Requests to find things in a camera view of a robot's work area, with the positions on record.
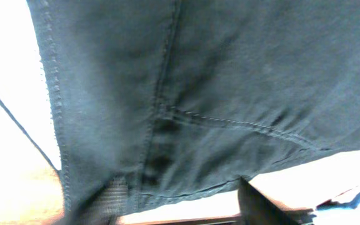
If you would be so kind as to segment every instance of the black fabric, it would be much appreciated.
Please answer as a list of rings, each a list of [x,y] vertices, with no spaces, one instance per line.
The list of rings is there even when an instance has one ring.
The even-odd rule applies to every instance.
[[[128,186],[122,177],[115,177],[74,211],[67,213],[54,224],[107,225],[115,224],[124,214]]]
[[[66,213],[126,213],[360,150],[360,1],[28,0]]]

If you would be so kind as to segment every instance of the black trousers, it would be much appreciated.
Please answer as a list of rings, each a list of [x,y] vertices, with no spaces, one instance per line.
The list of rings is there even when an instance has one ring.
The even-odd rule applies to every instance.
[[[360,150],[359,0],[28,4],[66,213],[117,178],[129,214]]]

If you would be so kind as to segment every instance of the black cord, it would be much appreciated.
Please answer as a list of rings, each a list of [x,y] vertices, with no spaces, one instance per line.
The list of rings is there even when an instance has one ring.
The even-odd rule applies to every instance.
[[[55,172],[59,175],[59,171],[55,168],[54,164],[51,162],[51,160],[47,157],[45,152],[38,146],[38,144],[30,137],[28,132],[25,130],[25,128],[16,120],[16,118],[12,115],[10,110],[5,106],[5,104],[0,99],[0,106],[5,110],[5,112],[9,115],[9,117],[15,122],[15,124],[18,126],[18,128],[23,132],[24,135],[31,141],[31,143],[38,149],[38,151],[41,153],[41,155],[44,157],[44,159],[48,162],[48,164],[55,170]]]

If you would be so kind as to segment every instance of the white surface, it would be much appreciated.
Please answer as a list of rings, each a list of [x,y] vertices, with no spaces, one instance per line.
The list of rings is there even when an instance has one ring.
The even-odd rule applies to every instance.
[[[332,199],[333,202],[348,203],[360,192],[360,186]],[[360,225],[360,203],[356,209],[331,209],[314,212],[315,225],[351,224]]]
[[[60,169],[45,75],[39,60],[26,1],[0,0],[0,98]],[[5,129],[5,124],[0,123],[0,129]]]
[[[61,186],[43,176],[50,171],[46,168],[38,150],[0,107],[1,220],[20,221],[21,216],[47,209],[45,205],[59,204]]]

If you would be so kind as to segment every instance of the stitched seam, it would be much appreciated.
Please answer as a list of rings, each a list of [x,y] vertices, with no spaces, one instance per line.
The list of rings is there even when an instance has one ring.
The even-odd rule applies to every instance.
[[[162,64],[161,64],[161,68],[159,70],[158,79],[156,81],[156,87],[155,87],[154,95],[152,97],[152,107],[150,108],[150,113],[149,113],[149,115],[151,115],[151,121],[147,126],[146,138],[145,138],[145,142],[144,142],[144,150],[140,154],[139,174],[137,175],[137,178],[136,178],[136,187],[135,187],[138,190],[138,194],[141,193],[141,188],[142,188],[141,186],[143,184],[143,181],[142,181],[143,171],[145,170],[145,167],[146,167],[147,156],[148,156],[148,152],[151,148],[151,141],[153,139],[153,129],[154,129],[155,122],[156,122],[155,117],[159,113],[159,107],[160,107],[159,98],[161,97],[163,80],[164,80],[164,76],[166,75],[166,70],[167,70],[169,57],[170,57],[170,50],[171,50],[171,46],[172,46],[173,40],[174,40],[174,33],[176,31],[178,9],[179,9],[179,6],[177,4],[177,1],[173,0],[172,1],[171,20],[168,24],[168,27],[166,28],[166,30],[167,30],[166,40],[165,40],[163,51],[162,51]],[[139,207],[139,196],[136,196],[135,204],[134,204],[134,212],[138,211],[138,207]]]
[[[70,199],[70,178],[69,178],[69,165],[68,165],[68,152],[66,149],[66,140],[64,139],[63,133],[63,104],[62,97],[60,93],[59,87],[59,64],[57,61],[57,51],[56,44],[53,38],[53,26],[52,26],[52,16],[49,12],[49,3],[48,0],[42,0],[41,2],[41,13],[43,15],[44,23],[43,23],[43,31],[46,31],[45,39],[41,41],[44,42],[45,46],[47,46],[47,51],[49,55],[46,59],[42,59],[44,64],[44,68],[48,68],[45,70],[47,79],[47,86],[49,95],[51,98],[51,112],[54,118],[54,127],[55,127],[55,135],[56,140],[59,145],[59,149],[61,151],[61,163],[62,163],[62,186],[63,186],[63,197],[64,197],[64,205],[67,213],[71,212],[71,199]]]
[[[176,201],[187,201],[187,200],[193,200],[193,199],[199,199],[199,198],[204,198],[206,196],[211,196],[213,194],[218,193],[219,191],[226,189],[227,187],[231,187],[231,186],[235,186],[236,182],[239,180],[235,179],[232,181],[227,181],[224,182],[222,184],[220,184],[219,186],[210,188],[208,190],[205,191],[200,191],[200,192],[195,192],[193,194],[189,194],[187,196],[176,196],[176,197],[165,197],[165,196],[152,196],[152,195],[145,195],[145,196],[149,196],[149,197],[154,197],[157,199],[161,199],[163,200],[162,202],[152,202],[152,203],[146,203],[146,206],[151,206],[151,205],[157,205],[157,204],[170,204]]]
[[[312,141],[310,141],[298,134],[281,131],[281,130],[276,129],[273,126],[265,126],[262,124],[258,124],[256,122],[234,121],[234,120],[230,120],[230,119],[220,119],[220,118],[215,118],[215,117],[202,116],[195,112],[184,111],[184,110],[178,109],[175,106],[166,106],[166,107],[169,108],[170,111],[173,111],[174,115],[176,115],[177,113],[181,113],[191,119],[198,118],[203,121],[212,121],[213,123],[222,123],[222,124],[230,125],[230,128],[236,128],[236,129],[246,128],[246,129],[250,129],[250,130],[259,132],[261,134],[265,134],[265,135],[272,136],[275,138],[281,138],[283,140],[292,141],[296,144],[302,145],[304,147],[308,147],[310,149],[315,149],[315,150],[322,149],[321,147],[315,145]]]
[[[141,195],[143,196],[149,196],[149,197],[154,197],[154,198],[186,198],[188,196],[193,196],[193,195],[196,195],[196,194],[201,194],[201,193],[206,193],[206,192],[212,192],[212,190],[215,190],[215,189],[220,189],[220,188],[223,188],[224,186],[226,186],[227,184],[231,183],[231,182],[234,182],[234,181],[238,181],[240,180],[239,178],[237,179],[233,179],[233,180],[230,180],[230,181],[226,181],[226,182],[222,182],[221,184],[218,184],[218,185],[215,185],[215,186],[212,186],[212,187],[209,187],[209,188],[206,188],[202,191],[197,191],[197,192],[194,192],[192,194],[183,194],[183,195],[180,195],[180,196],[155,196],[153,194],[143,194],[141,193]]]

